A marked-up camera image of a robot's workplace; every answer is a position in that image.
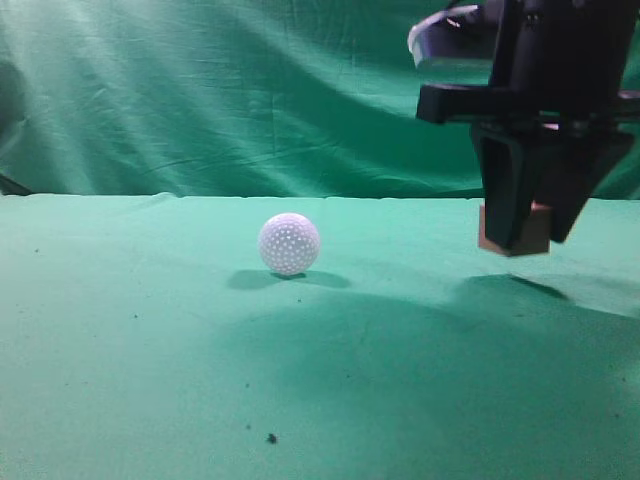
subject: green table surface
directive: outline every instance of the green table surface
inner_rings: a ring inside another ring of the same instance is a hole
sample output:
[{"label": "green table surface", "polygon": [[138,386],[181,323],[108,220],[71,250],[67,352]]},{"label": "green table surface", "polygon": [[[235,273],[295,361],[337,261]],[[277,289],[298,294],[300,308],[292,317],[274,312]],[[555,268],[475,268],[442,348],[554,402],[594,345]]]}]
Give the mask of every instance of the green table surface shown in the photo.
[{"label": "green table surface", "polygon": [[0,198],[0,478],[637,480],[640,202],[512,259],[479,204]]}]

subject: robotic arm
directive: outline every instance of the robotic arm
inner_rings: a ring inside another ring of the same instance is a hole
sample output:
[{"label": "robotic arm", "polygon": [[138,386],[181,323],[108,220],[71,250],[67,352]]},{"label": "robotic arm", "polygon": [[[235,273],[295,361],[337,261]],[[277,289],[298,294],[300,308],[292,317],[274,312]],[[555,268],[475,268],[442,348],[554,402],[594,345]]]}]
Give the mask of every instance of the robotic arm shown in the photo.
[{"label": "robotic arm", "polygon": [[470,124],[485,202],[481,247],[544,253],[563,243],[635,138],[640,91],[621,91],[640,0],[487,0],[414,26],[417,68],[493,61],[487,85],[423,85],[417,118]]}]

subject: white golf ball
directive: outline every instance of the white golf ball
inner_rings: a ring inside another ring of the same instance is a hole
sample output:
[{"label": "white golf ball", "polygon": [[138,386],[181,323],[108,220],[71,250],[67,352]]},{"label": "white golf ball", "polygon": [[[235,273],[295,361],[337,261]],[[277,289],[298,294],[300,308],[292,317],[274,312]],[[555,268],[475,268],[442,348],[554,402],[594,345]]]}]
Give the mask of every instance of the white golf ball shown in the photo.
[{"label": "white golf ball", "polygon": [[308,269],[320,253],[320,235],[303,215],[281,213],[270,218],[258,239],[264,263],[281,275],[297,275]]}]

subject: wooden block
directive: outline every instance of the wooden block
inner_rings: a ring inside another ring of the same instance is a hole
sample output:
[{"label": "wooden block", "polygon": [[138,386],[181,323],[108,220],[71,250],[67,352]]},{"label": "wooden block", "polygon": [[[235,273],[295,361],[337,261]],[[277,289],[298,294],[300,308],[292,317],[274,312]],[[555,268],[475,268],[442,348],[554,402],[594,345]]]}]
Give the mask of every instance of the wooden block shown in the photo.
[{"label": "wooden block", "polygon": [[551,208],[534,203],[531,206],[531,214],[524,222],[522,235],[511,249],[504,249],[485,237],[485,207],[480,207],[480,229],[478,231],[478,246],[506,257],[524,255],[538,255],[549,253]]}]

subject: golf ball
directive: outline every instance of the golf ball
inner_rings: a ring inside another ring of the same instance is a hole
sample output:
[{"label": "golf ball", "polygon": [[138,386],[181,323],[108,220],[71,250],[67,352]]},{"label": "golf ball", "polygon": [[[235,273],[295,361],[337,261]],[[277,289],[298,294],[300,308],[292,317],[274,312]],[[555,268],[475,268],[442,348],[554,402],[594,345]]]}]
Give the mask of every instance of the golf ball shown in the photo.
[{"label": "golf ball", "polygon": [[260,230],[260,256],[281,275],[297,275],[307,270],[320,253],[320,235],[303,215],[281,213],[270,218]]}]

